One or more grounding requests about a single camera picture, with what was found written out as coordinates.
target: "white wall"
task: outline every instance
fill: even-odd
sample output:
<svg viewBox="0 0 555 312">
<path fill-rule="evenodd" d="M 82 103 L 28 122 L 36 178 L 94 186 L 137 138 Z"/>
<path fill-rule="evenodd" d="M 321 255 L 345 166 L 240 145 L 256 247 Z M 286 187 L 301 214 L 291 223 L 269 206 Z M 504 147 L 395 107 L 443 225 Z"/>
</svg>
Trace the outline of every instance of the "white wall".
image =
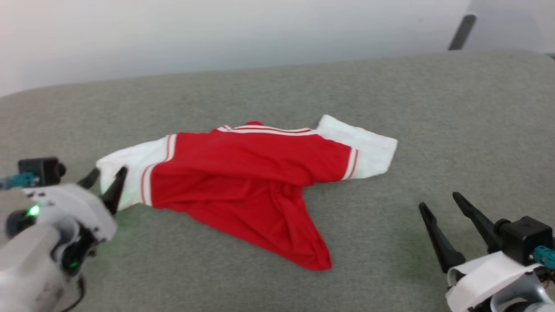
<svg viewBox="0 0 555 312">
<path fill-rule="evenodd" d="M 527 49 L 555 53 L 554 0 L 472 0 L 477 16 L 465 50 Z"/>
<path fill-rule="evenodd" d="M 0 96 L 444 51 L 470 0 L 0 0 Z"/>
</svg>

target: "red stripe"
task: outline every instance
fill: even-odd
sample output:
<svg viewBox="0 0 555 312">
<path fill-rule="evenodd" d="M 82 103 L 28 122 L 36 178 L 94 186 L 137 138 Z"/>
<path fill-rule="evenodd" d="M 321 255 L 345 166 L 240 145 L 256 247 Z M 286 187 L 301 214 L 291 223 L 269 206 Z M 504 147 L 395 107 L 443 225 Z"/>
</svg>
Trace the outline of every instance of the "red stripe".
<svg viewBox="0 0 555 312">
<path fill-rule="evenodd" d="M 235 130 L 270 130 L 270 131 L 277 131 L 277 132 L 284 132 L 284 133 L 305 133 L 310 132 L 312 130 L 301 130 L 301 131 L 290 131 L 290 130 L 279 130 L 279 129 L 271 129 L 271 128 L 235 128 Z"/>
<path fill-rule="evenodd" d="M 351 174 L 349 174 L 349 177 L 347 178 L 347 180 L 349 180 L 352 177 L 352 174 L 355 173 L 356 161 L 358 160 L 358 158 L 359 158 L 359 150 L 357 149 L 355 153 L 355 163 L 352 165 L 352 171 L 351 171 Z"/>
<path fill-rule="evenodd" d="M 144 171 L 143 171 L 143 175 L 140 178 L 140 197 L 143 200 L 143 204 L 146 204 L 146 201 L 144 200 L 144 175 L 147 173 L 148 168 L 154 166 L 155 164 L 152 164 L 150 166 L 147 166 Z"/>
<path fill-rule="evenodd" d="M 168 142 L 166 142 L 166 158 L 164 158 L 164 161 L 162 161 L 162 163 L 167 161 L 168 158 L 170 157 L 170 138 L 171 138 L 171 135 L 168 136 Z M 157 164 L 152 164 L 152 165 L 147 166 L 144 169 L 143 175 L 141 176 L 141 179 L 140 179 L 140 196 L 141 196 L 141 199 L 143 200 L 143 204 L 146 203 L 145 200 L 144 200 L 144 176 L 146 175 L 148 168 L 150 168 L 154 165 L 157 165 Z"/>
</svg>

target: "cable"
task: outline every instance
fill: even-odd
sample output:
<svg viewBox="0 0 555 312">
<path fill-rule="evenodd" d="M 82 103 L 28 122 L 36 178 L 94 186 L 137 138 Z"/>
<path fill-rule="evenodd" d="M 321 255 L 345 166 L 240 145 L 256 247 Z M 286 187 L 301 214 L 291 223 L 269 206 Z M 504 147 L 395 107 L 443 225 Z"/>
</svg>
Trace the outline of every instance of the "cable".
<svg viewBox="0 0 555 312">
<path fill-rule="evenodd" d="M 73 308 L 75 308 L 85 297 L 85 278 L 82 275 L 77 281 L 77 287 L 79 288 L 79 298 L 72 305 L 63 309 L 61 312 L 68 312 L 73 310 Z"/>
</svg>

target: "teal connector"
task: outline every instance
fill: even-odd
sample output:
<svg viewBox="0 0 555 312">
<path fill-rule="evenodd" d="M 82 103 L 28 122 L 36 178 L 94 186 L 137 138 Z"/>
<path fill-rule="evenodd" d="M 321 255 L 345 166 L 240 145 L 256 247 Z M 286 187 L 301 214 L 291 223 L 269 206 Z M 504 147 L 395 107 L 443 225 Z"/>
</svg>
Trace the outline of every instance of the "teal connector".
<svg viewBox="0 0 555 312">
<path fill-rule="evenodd" d="M 555 270 L 555 251 L 545 246 L 536 247 L 534 250 L 534 260 L 548 269 Z"/>
<path fill-rule="evenodd" d="M 35 185 L 35 176 L 30 172 L 13 175 L 7 178 L 0 178 L 0 190 L 7 190 L 11 188 L 28 188 Z"/>
</svg>

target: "gray cushion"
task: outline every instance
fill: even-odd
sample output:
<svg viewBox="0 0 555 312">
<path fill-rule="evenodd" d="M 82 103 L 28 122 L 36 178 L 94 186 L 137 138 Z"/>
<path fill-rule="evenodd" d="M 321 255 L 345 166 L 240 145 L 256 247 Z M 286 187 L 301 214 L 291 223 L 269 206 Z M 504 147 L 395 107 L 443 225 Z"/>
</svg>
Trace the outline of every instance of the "gray cushion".
<svg viewBox="0 0 555 312">
<path fill-rule="evenodd" d="M 0 99 L 0 173 L 56 155 L 74 182 L 98 158 L 166 134 L 249 120 L 315 127 L 329 114 L 399 140 L 386 174 L 306 190 L 333 269 L 308 271 L 185 214 L 134 206 L 87 262 L 76 311 L 447 311 L 418 204 L 467 259 L 486 247 L 453 191 L 494 222 L 555 226 L 554 81 L 553 60 L 497 51 L 36 89 Z M 0 220 L 30 205 L 19 190 L 0 203 Z"/>
</svg>

